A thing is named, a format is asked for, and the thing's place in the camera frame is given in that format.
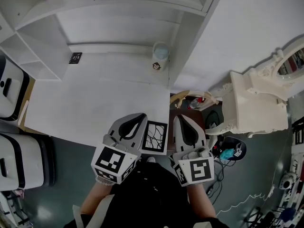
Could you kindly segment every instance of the small black card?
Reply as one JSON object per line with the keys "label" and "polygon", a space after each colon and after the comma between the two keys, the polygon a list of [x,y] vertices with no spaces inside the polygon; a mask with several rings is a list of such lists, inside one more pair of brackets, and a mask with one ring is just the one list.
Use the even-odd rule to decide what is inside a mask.
{"label": "small black card", "polygon": [[73,52],[69,64],[78,64],[81,58],[82,52]]}

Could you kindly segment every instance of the gray floor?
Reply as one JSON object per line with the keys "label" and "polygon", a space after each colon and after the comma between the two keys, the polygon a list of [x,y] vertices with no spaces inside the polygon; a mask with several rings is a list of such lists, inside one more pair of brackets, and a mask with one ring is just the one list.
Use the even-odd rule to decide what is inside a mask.
{"label": "gray floor", "polygon": [[[221,106],[205,110],[203,116],[206,117],[212,109],[216,110],[222,119]],[[217,213],[245,201],[249,195],[267,196],[273,179],[275,186],[278,186],[282,173],[289,169],[290,131],[255,135],[252,139],[247,138],[245,134],[238,134],[237,137],[247,144],[247,154],[233,167],[225,169],[223,189],[214,205]],[[59,228],[71,221],[73,219],[72,205],[80,206],[95,182],[90,167],[94,147],[56,138],[53,138],[53,141],[57,163],[55,186],[25,192],[26,210],[36,228]],[[157,161],[170,169],[170,163],[166,157],[158,156]],[[282,191],[275,189],[273,196],[266,201],[260,198],[249,198],[237,208],[219,213],[218,218],[231,228],[242,227],[244,225],[242,220],[254,206],[263,207],[263,210],[267,212],[279,203],[282,194]]]}

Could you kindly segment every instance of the person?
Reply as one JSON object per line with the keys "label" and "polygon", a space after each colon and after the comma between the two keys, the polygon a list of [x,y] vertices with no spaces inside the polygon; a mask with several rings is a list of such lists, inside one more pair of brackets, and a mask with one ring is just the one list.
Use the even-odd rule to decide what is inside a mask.
{"label": "person", "polygon": [[138,161],[120,185],[96,180],[81,216],[64,228],[228,228],[216,218],[202,184],[181,187],[154,157]]}

